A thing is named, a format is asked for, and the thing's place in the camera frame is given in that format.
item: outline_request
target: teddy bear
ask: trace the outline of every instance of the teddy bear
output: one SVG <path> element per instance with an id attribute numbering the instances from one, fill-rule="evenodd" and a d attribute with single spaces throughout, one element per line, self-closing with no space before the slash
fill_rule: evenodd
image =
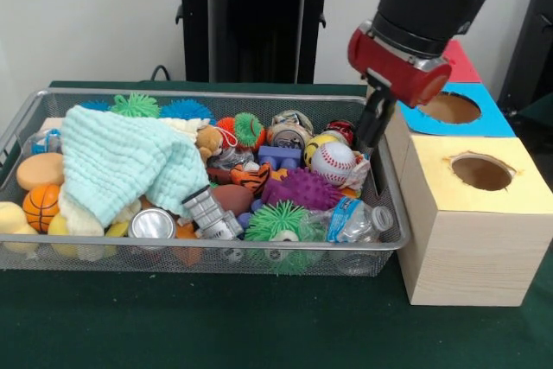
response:
<path id="1" fill-rule="evenodd" d="M 198 130 L 196 147 L 200 151 L 201 160 L 206 164 L 211 156 L 218 156 L 223 151 L 223 135 L 216 127 L 207 125 Z"/>

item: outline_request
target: white wall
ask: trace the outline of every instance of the white wall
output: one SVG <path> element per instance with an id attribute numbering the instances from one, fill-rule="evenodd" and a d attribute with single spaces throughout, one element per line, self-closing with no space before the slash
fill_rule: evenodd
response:
<path id="1" fill-rule="evenodd" d="M 471 58 L 500 91 L 529 0 L 488 0 L 469 35 Z M 143 80 L 158 63 L 184 77 L 181 0 L 0 0 L 0 130 L 24 98 L 50 80 Z M 355 83 L 349 36 L 378 0 L 327 0 L 316 82 Z"/>

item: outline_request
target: light blue towel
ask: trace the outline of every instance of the light blue towel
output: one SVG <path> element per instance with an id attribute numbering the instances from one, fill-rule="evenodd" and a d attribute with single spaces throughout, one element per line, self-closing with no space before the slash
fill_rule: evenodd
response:
<path id="1" fill-rule="evenodd" d="M 61 137 L 65 193 L 104 227 L 143 194 L 186 217 L 182 200 L 209 184 L 192 140 L 154 118 L 77 105 L 67 112 Z"/>

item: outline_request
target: mesh basket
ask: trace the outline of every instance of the mesh basket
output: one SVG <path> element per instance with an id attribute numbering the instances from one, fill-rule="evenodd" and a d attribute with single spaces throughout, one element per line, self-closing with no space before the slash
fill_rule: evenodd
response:
<path id="1" fill-rule="evenodd" d="M 0 200 L 11 200 L 21 205 L 25 193 L 15 178 L 16 168 L 22 160 L 20 149 L 29 136 L 41 128 L 46 118 L 63 117 L 71 107 L 81 102 L 98 99 L 112 101 L 113 95 L 128 93 L 52 88 L 29 97 L 0 138 Z M 155 97 L 160 105 L 168 104 L 172 99 L 194 98 L 207 105 L 216 118 L 251 111 L 265 125 L 269 125 L 278 112 L 293 108 L 305 113 L 316 131 L 322 130 L 332 119 L 358 119 L 365 105 L 365 101 L 358 97 L 217 92 L 144 93 Z M 394 226 L 381 235 L 381 243 L 335 245 L 2 234 L 0 268 L 374 277 L 391 254 L 403 247 L 410 237 L 409 223 L 385 140 L 372 156 L 372 172 L 367 177 L 362 199 L 371 206 L 387 206 L 394 214 Z M 99 259 L 79 259 L 92 257 Z"/>

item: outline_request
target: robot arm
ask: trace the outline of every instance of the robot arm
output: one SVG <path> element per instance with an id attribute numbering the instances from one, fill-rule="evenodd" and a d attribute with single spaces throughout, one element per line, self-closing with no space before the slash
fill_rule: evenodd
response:
<path id="1" fill-rule="evenodd" d="M 374 89 L 359 121 L 358 139 L 375 147 L 397 100 L 427 104 L 451 75 L 442 58 L 449 40 L 468 32 L 486 0 L 380 0 L 348 47 L 350 64 Z"/>

